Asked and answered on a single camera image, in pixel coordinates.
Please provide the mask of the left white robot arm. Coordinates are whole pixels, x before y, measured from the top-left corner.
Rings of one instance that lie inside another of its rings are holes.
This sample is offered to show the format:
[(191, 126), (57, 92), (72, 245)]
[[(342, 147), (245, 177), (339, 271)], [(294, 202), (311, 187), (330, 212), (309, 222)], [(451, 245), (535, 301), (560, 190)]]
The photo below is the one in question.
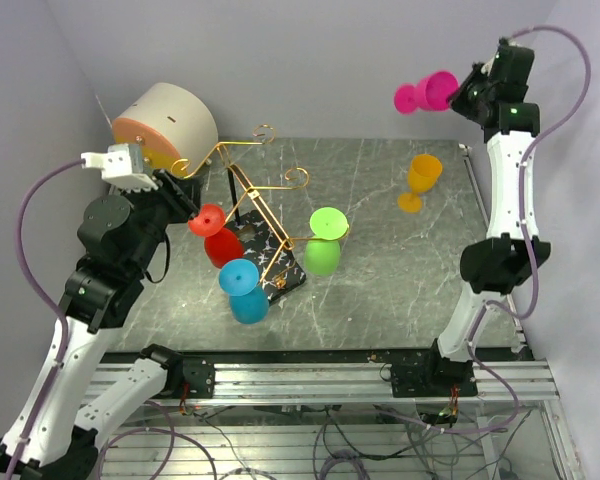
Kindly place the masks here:
[(165, 170), (157, 187), (105, 195), (85, 209), (78, 238), (85, 247), (65, 283), (48, 355), (21, 413), (0, 438), (0, 473), (22, 479), (86, 479), (111, 434), (145, 401), (183, 387), (180, 354), (159, 345), (141, 351), (131, 369), (95, 400), (93, 374), (121, 333), (148, 280), (171, 224), (200, 210), (200, 182)]

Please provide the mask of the magenta plastic wine glass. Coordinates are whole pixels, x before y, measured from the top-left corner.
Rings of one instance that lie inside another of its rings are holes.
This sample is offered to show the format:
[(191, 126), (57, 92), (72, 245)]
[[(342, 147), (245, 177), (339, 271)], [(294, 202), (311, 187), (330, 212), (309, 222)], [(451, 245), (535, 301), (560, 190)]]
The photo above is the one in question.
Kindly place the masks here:
[(393, 103), (396, 110), (404, 115), (416, 110), (440, 112), (449, 109), (448, 98), (458, 89), (455, 75), (449, 71), (437, 71), (417, 84), (406, 83), (397, 88)]

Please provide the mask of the red plastic wine glass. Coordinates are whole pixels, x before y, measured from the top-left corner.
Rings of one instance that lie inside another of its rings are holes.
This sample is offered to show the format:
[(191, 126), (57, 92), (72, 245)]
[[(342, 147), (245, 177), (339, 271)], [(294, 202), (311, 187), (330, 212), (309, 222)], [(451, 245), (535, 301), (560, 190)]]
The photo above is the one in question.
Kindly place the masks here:
[(204, 240), (205, 253), (218, 269), (241, 258), (244, 254), (237, 235), (225, 226), (225, 212), (216, 204), (204, 204), (199, 213), (188, 221), (189, 230)]

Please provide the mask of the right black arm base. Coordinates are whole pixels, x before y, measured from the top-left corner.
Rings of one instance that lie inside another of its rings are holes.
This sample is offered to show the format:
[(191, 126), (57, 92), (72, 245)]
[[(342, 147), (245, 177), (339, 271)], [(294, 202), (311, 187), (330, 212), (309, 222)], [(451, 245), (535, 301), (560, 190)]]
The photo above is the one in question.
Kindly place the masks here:
[(468, 362), (443, 366), (385, 364), (379, 375), (390, 385), (394, 398), (473, 397), (478, 393)]

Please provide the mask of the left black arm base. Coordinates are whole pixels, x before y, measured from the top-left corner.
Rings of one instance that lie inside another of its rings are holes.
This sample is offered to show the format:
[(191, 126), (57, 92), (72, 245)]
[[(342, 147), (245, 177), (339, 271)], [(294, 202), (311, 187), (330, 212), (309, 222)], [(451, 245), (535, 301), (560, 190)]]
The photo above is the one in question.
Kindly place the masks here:
[(159, 392), (161, 398), (210, 399), (215, 390), (216, 369), (214, 365), (194, 356), (172, 355), (162, 363), (167, 377)]

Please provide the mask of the orange plastic wine glass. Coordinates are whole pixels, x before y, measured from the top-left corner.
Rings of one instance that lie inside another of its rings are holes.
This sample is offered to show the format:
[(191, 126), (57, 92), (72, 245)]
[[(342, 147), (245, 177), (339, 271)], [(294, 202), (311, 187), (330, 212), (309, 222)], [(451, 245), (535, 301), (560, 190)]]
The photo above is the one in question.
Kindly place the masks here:
[(418, 213), (423, 205), (421, 196), (434, 187), (442, 172), (443, 165), (437, 157), (416, 155), (406, 175), (410, 191), (398, 197), (398, 206), (407, 213)]

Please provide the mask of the green plastic wine glass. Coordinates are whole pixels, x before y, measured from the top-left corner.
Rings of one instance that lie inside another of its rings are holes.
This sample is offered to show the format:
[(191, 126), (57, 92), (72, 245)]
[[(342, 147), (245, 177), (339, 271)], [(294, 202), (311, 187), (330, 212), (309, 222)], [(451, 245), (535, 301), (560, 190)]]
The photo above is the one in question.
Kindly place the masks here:
[(349, 230), (348, 220), (340, 210), (322, 207), (311, 215), (309, 226), (314, 236), (306, 244), (305, 269), (314, 275), (331, 275), (340, 262), (340, 239)]

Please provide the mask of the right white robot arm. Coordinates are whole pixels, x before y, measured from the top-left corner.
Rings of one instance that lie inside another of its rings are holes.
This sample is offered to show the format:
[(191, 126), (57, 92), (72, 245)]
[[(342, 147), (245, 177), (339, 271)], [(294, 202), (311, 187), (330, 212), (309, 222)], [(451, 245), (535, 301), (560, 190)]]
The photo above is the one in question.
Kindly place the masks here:
[(534, 59), (532, 49), (502, 39), (494, 57), (474, 64), (448, 98), (454, 112), (483, 131), (491, 168), (491, 212), (485, 239), (462, 252), (460, 299), (420, 373), (422, 387), (435, 396), (468, 376), (469, 350), (488, 315), (504, 305), (515, 287), (535, 279), (551, 253), (533, 217), (532, 162), (540, 109), (525, 96)]

